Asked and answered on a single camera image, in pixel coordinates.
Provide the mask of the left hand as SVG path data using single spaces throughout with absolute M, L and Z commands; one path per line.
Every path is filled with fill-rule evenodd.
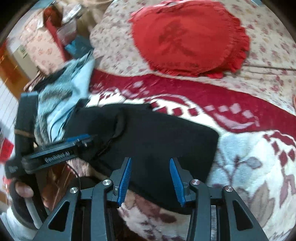
M 10 183 L 9 193 L 13 202 L 16 203 L 21 203 L 25 198 L 32 198 L 34 196 L 32 188 L 19 180 L 13 180 Z

